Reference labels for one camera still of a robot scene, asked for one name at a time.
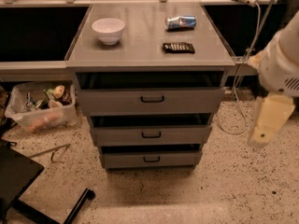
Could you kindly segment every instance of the concrete floor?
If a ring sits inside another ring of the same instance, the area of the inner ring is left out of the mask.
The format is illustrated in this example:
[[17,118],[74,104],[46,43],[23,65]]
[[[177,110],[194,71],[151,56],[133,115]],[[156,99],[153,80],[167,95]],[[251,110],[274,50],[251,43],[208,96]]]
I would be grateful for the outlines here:
[[[251,124],[253,98],[241,94],[241,106]],[[227,98],[219,118],[230,130],[244,125],[238,108]],[[24,155],[71,144],[50,162],[50,154],[35,161],[44,172],[21,200],[62,223],[86,188],[96,197],[87,201],[74,223],[298,223],[299,112],[296,111],[263,149],[247,144],[248,130],[225,133],[213,121],[204,155],[195,169],[171,168],[107,172],[101,167],[89,126],[78,107],[78,124],[41,133],[17,126],[4,138],[18,143]],[[29,224],[12,208],[8,223]]]

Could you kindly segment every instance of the plastic bin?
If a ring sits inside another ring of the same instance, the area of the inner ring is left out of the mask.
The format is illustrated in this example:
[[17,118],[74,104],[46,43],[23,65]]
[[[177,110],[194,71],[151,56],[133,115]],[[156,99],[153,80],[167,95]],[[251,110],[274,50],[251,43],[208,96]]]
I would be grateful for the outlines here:
[[[31,97],[35,101],[43,100],[46,98],[46,94],[43,90],[53,89],[58,85],[64,85],[65,88],[69,90],[72,98],[70,105],[23,112],[28,92],[30,92]],[[15,120],[29,133],[60,125],[74,125],[77,123],[75,99],[75,88],[71,82],[23,83],[13,88],[5,115]]]

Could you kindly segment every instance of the black handle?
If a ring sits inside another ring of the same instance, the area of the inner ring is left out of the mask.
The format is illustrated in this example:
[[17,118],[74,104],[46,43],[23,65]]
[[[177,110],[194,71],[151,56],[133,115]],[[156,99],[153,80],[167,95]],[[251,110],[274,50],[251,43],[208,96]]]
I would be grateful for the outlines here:
[[143,138],[161,138],[161,132],[158,132],[157,135],[151,135],[151,136],[149,136],[149,135],[145,135],[145,134],[142,132],[142,133],[141,133],[141,136],[142,136]]
[[140,97],[142,103],[161,103],[164,99],[163,95],[161,97]]
[[160,156],[157,157],[157,160],[147,160],[146,157],[143,157],[144,162],[159,162],[160,161]]

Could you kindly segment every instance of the soda can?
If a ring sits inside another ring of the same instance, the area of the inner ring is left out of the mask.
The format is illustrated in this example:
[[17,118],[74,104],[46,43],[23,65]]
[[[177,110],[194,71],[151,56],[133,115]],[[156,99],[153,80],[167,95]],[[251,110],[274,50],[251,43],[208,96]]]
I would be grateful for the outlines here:
[[177,16],[165,19],[165,29],[174,30],[180,28],[194,28],[196,26],[196,17]]

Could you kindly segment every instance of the white robot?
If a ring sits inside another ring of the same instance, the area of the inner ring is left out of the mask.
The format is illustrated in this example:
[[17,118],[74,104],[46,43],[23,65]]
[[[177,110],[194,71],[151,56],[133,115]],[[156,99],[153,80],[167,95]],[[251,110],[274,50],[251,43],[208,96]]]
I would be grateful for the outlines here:
[[293,97],[299,97],[299,11],[248,65],[257,69],[261,85],[269,91],[257,99],[249,134],[250,145],[264,147],[295,109]]

